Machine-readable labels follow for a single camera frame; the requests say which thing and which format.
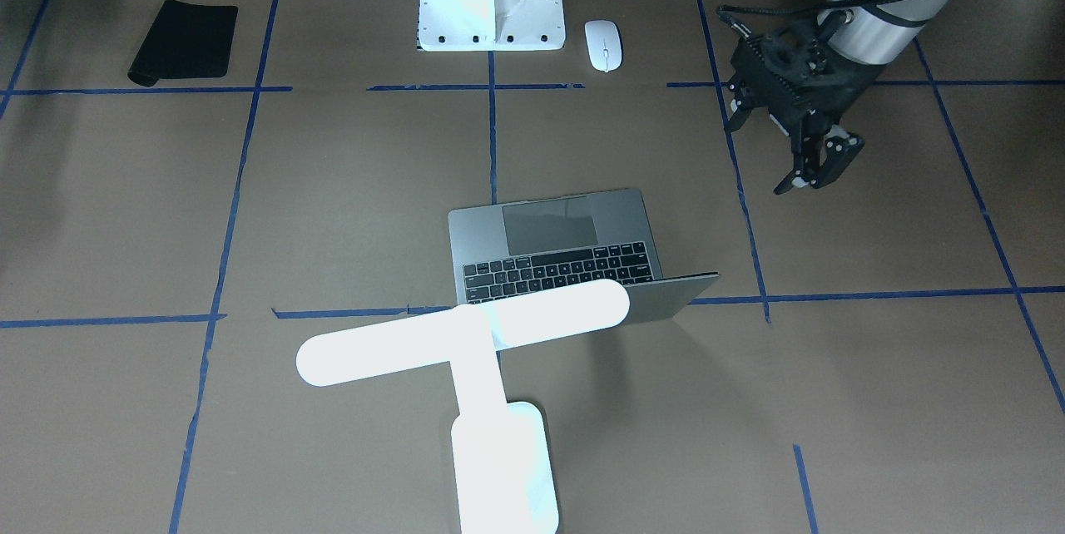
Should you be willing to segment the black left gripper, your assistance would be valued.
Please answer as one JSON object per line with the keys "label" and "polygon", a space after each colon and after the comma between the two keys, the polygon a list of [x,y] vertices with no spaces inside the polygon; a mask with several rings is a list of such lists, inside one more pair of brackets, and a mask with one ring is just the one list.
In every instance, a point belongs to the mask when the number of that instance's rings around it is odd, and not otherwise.
{"label": "black left gripper", "polygon": [[[838,124],[883,71],[881,65],[857,62],[818,41],[812,23],[748,33],[739,37],[730,62],[731,115],[724,124],[730,133],[738,132],[760,107],[786,131],[810,114]],[[830,126],[821,135],[796,130],[788,137],[794,165],[775,187],[776,195],[834,184],[864,149],[864,139],[840,125]]]}

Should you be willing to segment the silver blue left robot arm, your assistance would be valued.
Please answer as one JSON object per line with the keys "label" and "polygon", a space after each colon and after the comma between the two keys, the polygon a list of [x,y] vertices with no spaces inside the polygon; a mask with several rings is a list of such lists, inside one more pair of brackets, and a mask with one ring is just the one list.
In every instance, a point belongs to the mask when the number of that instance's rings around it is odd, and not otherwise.
{"label": "silver blue left robot arm", "polygon": [[790,169],[775,187],[836,182],[864,139],[841,127],[843,114],[948,0],[826,0],[803,9],[719,6],[738,35],[731,54],[734,95],[727,129],[764,108],[789,142]]}

